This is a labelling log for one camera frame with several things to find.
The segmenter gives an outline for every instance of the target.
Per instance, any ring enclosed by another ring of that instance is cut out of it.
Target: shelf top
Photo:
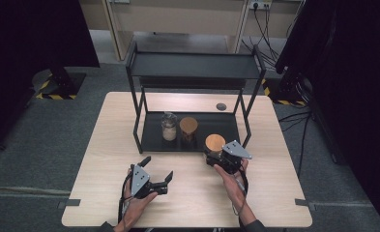
[[[136,51],[133,76],[257,79],[253,55]]]

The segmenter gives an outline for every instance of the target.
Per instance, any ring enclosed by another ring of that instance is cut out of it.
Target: gray floor
[[[97,230],[63,226],[63,210],[57,208],[72,190],[105,94],[129,91],[123,62],[115,59],[109,34],[92,31],[92,37],[102,66],[100,69],[69,68],[70,72],[87,73],[76,99],[32,99],[6,138],[7,149],[0,151],[0,231]],[[221,37],[140,33],[136,39],[142,49],[226,51]],[[273,39],[272,42],[281,51],[284,40]],[[241,52],[248,50],[242,47]],[[35,76],[37,89],[46,74],[40,72]],[[279,104],[274,108],[279,119],[309,110]],[[292,124],[280,125],[287,129]],[[284,132],[296,168],[303,131],[304,122],[301,122]],[[313,224],[288,231],[380,231],[380,217],[350,167],[332,162],[322,132],[312,120],[307,125],[300,181],[312,209]],[[282,229],[270,228],[269,231]]]

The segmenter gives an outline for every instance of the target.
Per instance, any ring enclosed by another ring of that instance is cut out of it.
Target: cork lid
[[[212,152],[220,152],[223,145],[225,145],[225,139],[219,134],[210,134],[205,139],[205,146],[207,146]]]
[[[198,128],[198,122],[191,117],[185,117],[180,122],[181,131],[191,134]]]

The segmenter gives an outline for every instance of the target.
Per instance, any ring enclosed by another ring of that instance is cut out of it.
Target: human hand
[[[135,197],[132,197],[132,191],[130,188],[130,180],[127,180],[126,183],[126,189],[124,189],[124,195],[126,200],[129,203],[129,206],[126,210],[126,212],[123,215],[123,219],[114,227],[115,232],[127,232],[129,231],[141,218],[141,215],[144,213],[145,208],[147,205],[158,195],[156,192],[152,192],[148,196],[137,199]]]
[[[242,170],[247,172],[248,160],[242,158]],[[241,173],[237,171],[235,174],[228,174],[222,167],[215,164],[214,168],[220,174],[223,180],[223,185],[225,186],[226,193],[228,194],[229,199],[232,201],[237,212],[241,212],[243,205],[245,204],[245,195],[244,191],[239,187],[239,184],[242,186],[245,184],[244,180],[241,177]]]
[[[248,160],[242,159],[242,170],[247,172]],[[223,180],[223,185],[225,186],[226,193],[229,199],[232,201],[232,205],[238,212],[238,216],[243,224],[250,224],[256,220],[253,211],[249,207],[244,191],[239,187],[239,184],[244,185],[241,173],[238,171],[233,175],[228,174],[222,167],[215,164],[214,168],[220,174]]]

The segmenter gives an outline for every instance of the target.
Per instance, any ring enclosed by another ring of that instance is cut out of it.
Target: black curtain
[[[0,139],[34,93],[33,76],[72,66],[99,66],[77,0],[0,0]]]
[[[306,77],[337,146],[380,214],[380,1],[307,0],[280,54]]]

